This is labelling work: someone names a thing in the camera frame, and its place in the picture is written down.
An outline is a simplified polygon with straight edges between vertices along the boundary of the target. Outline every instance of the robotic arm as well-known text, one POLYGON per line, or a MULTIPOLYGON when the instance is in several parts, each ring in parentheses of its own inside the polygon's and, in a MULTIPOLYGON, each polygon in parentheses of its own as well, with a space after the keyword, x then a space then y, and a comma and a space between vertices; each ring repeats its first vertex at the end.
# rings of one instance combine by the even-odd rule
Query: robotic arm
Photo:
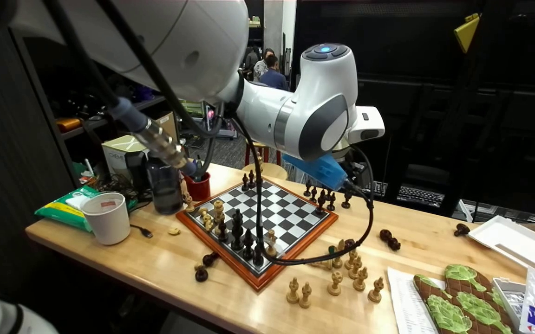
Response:
MULTIPOLYGON (((62 3, 93 59, 154 87, 95 2, 62 0, 62 3)), ((208 102, 238 100, 236 115, 257 141, 312 161, 325 152, 385 133, 375 107, 355 106, 357 67, 353 52, 344 44, 316 44, 305 50, 297 91, 277 91, 238 76, 249 33, 244 0, 147 0, 145 5, 115 0, 115 5, 179 96, 208 102)), ((39 0, 19 2, 13 26, 63 41, 39 0)), ((121 115, 130 113, 128 106, 119 109, 121 115)), ((141 117, 127 117, 125 122, 138 122, 136 135, 153 126, 143 124, 141 117)), ((158 141, 156 130, 140 139, 149 144, 158 141)), ((162 144, 171 152, 167 159, 179 165, 175 146, 177 143, 162 144)))

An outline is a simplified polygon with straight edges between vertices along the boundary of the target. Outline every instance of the box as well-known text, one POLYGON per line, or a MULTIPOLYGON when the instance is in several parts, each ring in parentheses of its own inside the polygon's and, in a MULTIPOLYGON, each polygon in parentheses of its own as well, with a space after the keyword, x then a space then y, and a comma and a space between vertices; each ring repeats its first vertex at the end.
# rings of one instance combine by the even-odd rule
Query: box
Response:
POLYGON ((132 180, 125 156, 149 152, 134 135, 115 137, 102 143, 104 159, 114 178, 132 180))

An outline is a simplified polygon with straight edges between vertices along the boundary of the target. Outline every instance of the wire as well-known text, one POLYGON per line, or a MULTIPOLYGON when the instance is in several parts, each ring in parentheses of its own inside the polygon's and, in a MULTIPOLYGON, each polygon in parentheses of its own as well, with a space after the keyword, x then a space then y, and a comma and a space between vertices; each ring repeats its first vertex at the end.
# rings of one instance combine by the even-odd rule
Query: wire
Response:
MULTIPOLYGON (((251 144, 253 146, 253 139, 247 132, 247 128, 244 126, 244 122, 240 120, 238 115, 234 115, 234 120, 236 124, 240 126, 240 130, 244 132, 244 137, 247 141, 247 146, 251 144)), ((370 169, 370 183, 372 183, 372 191, 370 193, 364 193, 362 189, 359 189, 357 185, 353 185, 351 182, 346 182, 346 191, 353 191, 355 195, 362 195, 364 202, 366 202, 366 208, 368 208, 368 224, 366 224, 366 230, 364 234, 351 245, 351 247, 344 247, 342 250, 336 250, 336 252, 329 252, 329 254, 323 254, 323 256, 312 256, 312 258, 296 258, 296 260, 286 260, 286 258, 277 258, 277 256, 271 256, 266 247, 264 247, 264 228, 262 228, 262 169, 260 169, 260 161, 258 161, 258 156, 257 156, 257 150, 251 148, 251 154, 253 154, 253 165, 255 165, 255 170, 257 170, 257 224, 255 224, 255 235, 257 235, 257 245, 260 248, 260 252, 271 261, 271 263, 279 263, 279 265, 307 265, 307 263, 316 263, 316 261, 325 261, 325 260, 333 260, 333 258, 340 258, 344 256, 346 252, 351 252, 355 248, 359 248, 364 239, 370 235, 372 228, 374 228, 374 185, 375 185, 375 180, 374 180, 374 169, 372 169, 372 163, 368 161, 366 154, 361 150, 361 148, 355 148, 362 157, 364 157, 364 163, 366 167, 370 169)))
POLYGON ((89 80, 95 85, 95 91, 99 98, 110 106, 115 107, 119 104, 117 94, 106 85, 101 70, 97 65, 89 59, 84 44, 80 42, 80 37, 76 29, 73 28, 67 13, 63 11, 62 3, 58 0, 43 0, 47 11, 50 13, 52 20, 56 22, 67 48, 71 50, 73 57, 82 67, 84 74, 89 76, 89 80))
POLYGON ((195 133, 203 137, 216 137, 216 133, 203 130, 192 115, 186 111, 186 107, 177 98, 175 91, 171 89, 169 81, 164 78, 160 68, 156 67, 151 54, 145 50, 130 24, 125 20, 125 16, 119 13, 119 9, 110 0, 97 0, 101 9, 106 13, 106 16, 115 24, 117 31, 123 35, 127 44, 132 48, 136 57, 140 59, 141 67, 149 72, 151 80, 156 83, 160 93, 167 98, 171 106, 175 106, 177 115, 184 120, 188 128, 192 128, 195 133))

